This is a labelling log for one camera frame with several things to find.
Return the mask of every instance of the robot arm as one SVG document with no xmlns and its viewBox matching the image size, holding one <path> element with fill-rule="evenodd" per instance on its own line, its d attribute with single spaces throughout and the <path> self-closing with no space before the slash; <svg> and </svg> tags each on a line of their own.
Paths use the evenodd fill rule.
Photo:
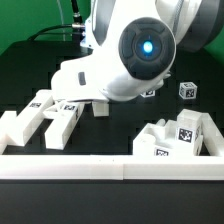
<svg viewBox="0 0 224 224">
<path fill-rule="evenodd" d="M 86 39 L 81 43 L 93 53 L 62 63 L 52 79 L 54 99 L 78 101 L 94 95 L 127 101 L 161 87 L 176 47 L 198 50 L 221 29 L 224 0 L 213 2 L 95 0 L 86 21 Z M 211 24 L 206 23 L 208 16 Z M 205 31 L 198 35 L 195 27 Z M 85 85 L 80 84 L 80 74 Z"/>
</svg>

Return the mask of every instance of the white block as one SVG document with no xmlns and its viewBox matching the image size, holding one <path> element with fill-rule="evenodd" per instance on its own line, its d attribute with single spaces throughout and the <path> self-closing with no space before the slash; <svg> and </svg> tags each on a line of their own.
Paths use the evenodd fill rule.
<svg viewBox="0 0 224 224">
<path fill-rule="evenodd" d="M 58 116 L 58 112 L 62 109 L 63 105 L 65 104 L 65 100 L 55 103 L 51 107 L 47 108 L 43 111 L 43 115 L 45 119 L 54 120 Z"/>
<path fill-rule="evenodd" d="M 224 139 L 208 113 L 202 116 L 205 146 L 211 156 L 224 156 Z"/>
<path fill-rule="evenodd" d="M 82 112 L 84 104 L 66 103 L 45 132 L 46 148 L 63 150 Z"/>
<path fill-rule="evenodd" d="M 183 110 L 178 118 L 179 123 L 172 120 L 166 124 L 164 120 L 160 120 L 156 125 L 148 123 L 133 141 L 133 155 L 141 158 L 191 158 L 199 155 L 203 136 L 201 136 L 201 132 L 198 132 L 196 137 L 196 131 L 190 133 L 186 126 L 187 128 L 197 127 L 197 125 L 201 127 L 199 122 L 201 114 Z M 179 135 L 183 135 L 184 140 L 178 139 Z"/>
<path fill-rule="evenodd" d="M 197 86 L 193 82 L 180 83 L 179 95 L 187 99 L 195 99 L 197 95 Z"/>
<path fill-rule="evenodd" d="M 145 93 L 142 93 L 141 96 L 144 98 L 153 97 L 156 95 L 156 91 L 147 91 Z"/>
<path fill-rule="evenodd" d="M 0 119 L 0 154 L 7 147 L 7 126 L 15 122 L 16 116 L 16 111 L 5 111 Z"/>
<path fill-rule="evenodd" d="M 91 169 L 90 176 L 91 179 L 99 180 L 123 180 L 124 177 L 124 165 L 120 160 L 116 160 L 116 157 L 112 156 L 90 156 Z"/>
<path fill-rule="evenodd" d="M 201 135 L 202 113 L 182 110 L 177 116 L 176 140 L 194 144 Z"/>
<path fill-rule="evenodd" d="M 107 102 L 92 102 L 92 107 L 94 117 L 109 116 L 109 104 Z"/>
<path fill-rule="evenodd" d="M 40 90 L 8 128 L 8 144 L 25 146 L 44 119 L 43 111 L 53 104 L 50 90 Z"/>
</svg>

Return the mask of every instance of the stacked blocks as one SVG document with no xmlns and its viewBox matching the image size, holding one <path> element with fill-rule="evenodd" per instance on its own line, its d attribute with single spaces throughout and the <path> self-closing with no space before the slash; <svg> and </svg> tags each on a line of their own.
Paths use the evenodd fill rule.
<svg viewBox="0 0 224 224">
<path fill-rule="evenodd" d="M 203 142 L 201 122 L 201 113 L 184 109 L 177 121 L 169 120 L 163 125 L 148 123 L 133 141 L 133 155 L 144 158 L 197 156 Z"/>
</svg>

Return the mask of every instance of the black cable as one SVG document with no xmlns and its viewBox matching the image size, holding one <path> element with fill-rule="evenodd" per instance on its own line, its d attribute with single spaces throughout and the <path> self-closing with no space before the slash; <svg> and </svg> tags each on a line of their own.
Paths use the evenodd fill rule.
<svg viewBox="0 0 224 224">
<path fill-rule="evenodd" d="M 45 33 L 45 32 L 50 31 L 50 30 L 63 29 L 63 28 L 72 28 L 72 24 L 57 25 L 57 26 L 51 26 L 51 27 L 42 29 L 39 32 L 37 32 L 36 34 L 30 36 L 27 40 L 33 41 L 39 35 L 42 35 L 42 33 Z"/>
<path fill-rule="evenodd" d="M 63 33 L 41 33 L 39 34 L 39 36 L 41 35 L 82 35 L 82 33 L 80 32 L 63 32 Z"/>
<path fill-rule="evenodd" d="M 71 0 L 72 3 L 72 9 L 73 9 L 73 19 L 75 23 L 82 23 L 82 16 L 79 12 L 78 3 L 76 0 Z"/>
</svg>

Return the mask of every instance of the white cube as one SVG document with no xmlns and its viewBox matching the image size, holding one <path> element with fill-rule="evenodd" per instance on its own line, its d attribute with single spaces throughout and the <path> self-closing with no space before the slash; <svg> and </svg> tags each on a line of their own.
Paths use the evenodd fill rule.
<svg viewBox="0 0 224 224">
<path fill-rule="evenodd" d="M 179 95 L 187 99 L 196 99 L 197 86 L 193 82 L 182 82 L 180 83 Z"/>
<path fill-rule="evenodd" d="M 195 143 L 201 135 L 200 112 L 182 110 L 177 116 L 176 140 L 186 143 Z"/>
<path fill-rule="evenodd" d="M 141 96 L 144 97 L 144 98 L 152 97 L 152 96 L 155 96 L 155 95 L 156 95 L 155 90 L 154 91 L 147 91 L 147 92 L 141 94 Z"/>
</svg>

